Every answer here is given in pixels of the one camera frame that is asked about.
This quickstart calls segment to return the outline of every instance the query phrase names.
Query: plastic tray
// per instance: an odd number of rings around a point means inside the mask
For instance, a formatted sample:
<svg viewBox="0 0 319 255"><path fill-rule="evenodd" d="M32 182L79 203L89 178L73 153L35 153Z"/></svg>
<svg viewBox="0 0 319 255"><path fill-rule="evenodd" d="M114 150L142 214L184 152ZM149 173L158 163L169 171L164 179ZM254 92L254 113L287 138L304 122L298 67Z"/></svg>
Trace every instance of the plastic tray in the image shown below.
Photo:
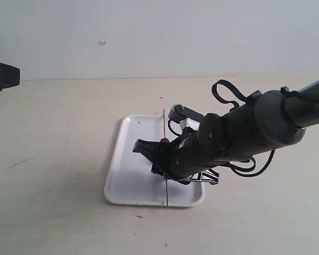
<svg viewBox="0 0 319 255"><path fill-rule="evenodd" d="M166 137L175 139L166 126ZM142 154L132 152L137 139L159 141L163 138L163 116L131 115L121 124L107 174L104 195L120 205L166 206L164 177L152 174L151 162ZM168 180L168 205L196 206L204 199L203 183L183 185Z"/></svg>

